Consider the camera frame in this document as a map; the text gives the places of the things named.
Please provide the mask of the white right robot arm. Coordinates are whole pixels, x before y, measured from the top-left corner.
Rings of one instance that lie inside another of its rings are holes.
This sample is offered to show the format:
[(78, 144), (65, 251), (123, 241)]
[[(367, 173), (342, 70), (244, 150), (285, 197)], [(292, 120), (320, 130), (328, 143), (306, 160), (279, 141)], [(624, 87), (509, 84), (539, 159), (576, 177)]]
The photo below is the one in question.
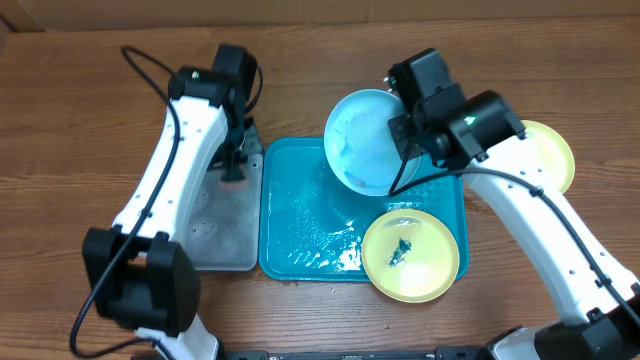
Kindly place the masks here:
[(497, 93), (456, 83), (361, 90), (323, 139), (266, 154), (260, 264), (278, 280), (367, 277), (406, 303), (439, 298), (465, 269), (464, 188), (494, 211), (545, 283), (557, 322), (517, 328), (492, 359), (630, 359), (639, 281), (552, 179), (531, 132)]

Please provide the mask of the light blue plate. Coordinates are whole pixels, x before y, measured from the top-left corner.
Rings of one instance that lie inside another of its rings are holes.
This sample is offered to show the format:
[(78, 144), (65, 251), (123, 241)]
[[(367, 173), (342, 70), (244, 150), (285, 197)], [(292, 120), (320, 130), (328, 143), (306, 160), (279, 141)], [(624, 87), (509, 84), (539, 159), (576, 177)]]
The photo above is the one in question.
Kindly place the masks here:
[(365, 196), (385, 196), (402, 158), (388, 122), (404, 112), (395, 95), (364, 89), (344, 97), (331, 111), (324, 131), (330, 168), (349, 189)]

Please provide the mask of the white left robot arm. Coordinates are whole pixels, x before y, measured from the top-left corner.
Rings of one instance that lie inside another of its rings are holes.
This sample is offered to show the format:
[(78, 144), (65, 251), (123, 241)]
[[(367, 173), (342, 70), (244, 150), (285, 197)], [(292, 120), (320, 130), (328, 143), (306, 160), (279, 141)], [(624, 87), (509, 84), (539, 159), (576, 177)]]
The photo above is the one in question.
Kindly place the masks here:
[(94, 357), (149, 343), (163, 359), (215, 359), (220, 342), (197, 314), (199, 275), (185, 251), (192, 207), (208, 169), (232, 189), (246, 172), (249, 111), (261, 95), (260, 67), (204, 70), (183, 67), (156, 92), (166, 105), (164, 129), (134, 195), (110, 229), (90, 229), (82, 256), (91, 291), (74, 320), (77, 344), (90, 309), (134, 331), (134, 338), (93, 352)]

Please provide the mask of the pink green scrub sponge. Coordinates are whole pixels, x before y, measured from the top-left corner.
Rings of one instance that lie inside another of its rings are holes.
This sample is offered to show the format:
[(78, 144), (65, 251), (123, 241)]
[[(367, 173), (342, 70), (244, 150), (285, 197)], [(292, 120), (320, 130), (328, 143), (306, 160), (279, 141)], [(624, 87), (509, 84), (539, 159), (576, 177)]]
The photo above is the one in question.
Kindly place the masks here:
[(241, 191), (249, 186), (248, 175), (242, 167), (223, 170), (218, 185), (226, 191)]

